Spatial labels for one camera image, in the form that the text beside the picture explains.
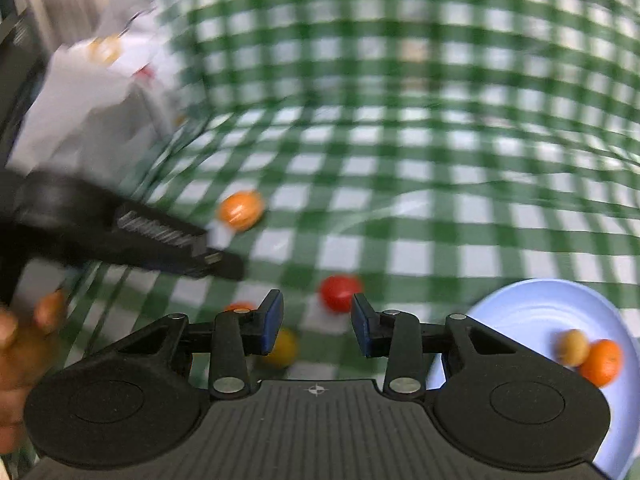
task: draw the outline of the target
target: red cherry tomato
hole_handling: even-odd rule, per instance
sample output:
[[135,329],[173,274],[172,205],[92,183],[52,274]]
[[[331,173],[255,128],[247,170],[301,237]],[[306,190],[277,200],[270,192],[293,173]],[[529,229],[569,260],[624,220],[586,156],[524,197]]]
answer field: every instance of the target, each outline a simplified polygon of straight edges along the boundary
[[354,276],[329,276],[320,284],[320,297],[334,312],[350,312],[351,297],[357,292],[362,292],[362,284]]

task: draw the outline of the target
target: metal pivot screw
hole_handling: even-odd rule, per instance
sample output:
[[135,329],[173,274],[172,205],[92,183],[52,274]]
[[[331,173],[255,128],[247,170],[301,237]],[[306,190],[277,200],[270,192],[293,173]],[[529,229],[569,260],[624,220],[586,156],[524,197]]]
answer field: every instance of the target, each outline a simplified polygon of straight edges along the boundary
[[389,383],[389,387],[397,394],[414,394],[420,390],[420,383],[411,377],[398,377]]
[[237,377],[220,377],[213,383],[213,389],[221,394],[235,394],[244,388],[244,381]]

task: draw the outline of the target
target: orange cherry tomato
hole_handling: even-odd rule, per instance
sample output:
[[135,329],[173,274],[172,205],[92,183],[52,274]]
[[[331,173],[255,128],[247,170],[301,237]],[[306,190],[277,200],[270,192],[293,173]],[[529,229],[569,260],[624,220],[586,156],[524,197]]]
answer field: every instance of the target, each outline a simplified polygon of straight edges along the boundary
[[580,366],[580,374],[601,388],[618,376],[622,363],[620,346],[610,339],[601,339],[591,345],[587,360]]
[[251,301],[238,301],[237,303],[232,303],[225,307],[225,312],[227,310],[238,310],[239,308],[246,308],[247,310],[255,310],[255,305],[251,303]]
[[264,202],[257,191],[238,191],[223,200],[218,218],[236,231],[251,228],[264,213]]

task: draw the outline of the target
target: black tongs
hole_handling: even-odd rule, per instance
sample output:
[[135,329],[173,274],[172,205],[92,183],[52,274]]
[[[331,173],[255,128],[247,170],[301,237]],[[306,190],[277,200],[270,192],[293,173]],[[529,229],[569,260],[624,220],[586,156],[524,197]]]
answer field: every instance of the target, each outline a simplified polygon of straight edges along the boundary
[[0,170],[0,301],[8,304],[33,257],[89,260],[202,278],[242,280],[244,261],[207,247],[207,232],[83,179]]

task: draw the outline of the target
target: yellow cherry tomato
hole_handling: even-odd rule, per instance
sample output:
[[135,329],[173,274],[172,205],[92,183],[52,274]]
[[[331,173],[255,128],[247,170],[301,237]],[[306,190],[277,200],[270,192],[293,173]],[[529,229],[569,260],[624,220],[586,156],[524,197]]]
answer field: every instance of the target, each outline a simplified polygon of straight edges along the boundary
[[582,330],[574,328],[564,332],[556,345],[556,357],[564,366],[578,367],[586,361],[590,345]]
[[281,328],[276,337],[273,350],[261,359],[265,364],[273,368],[286,368],[291,366],[298,356],[298,338],[287,329]]

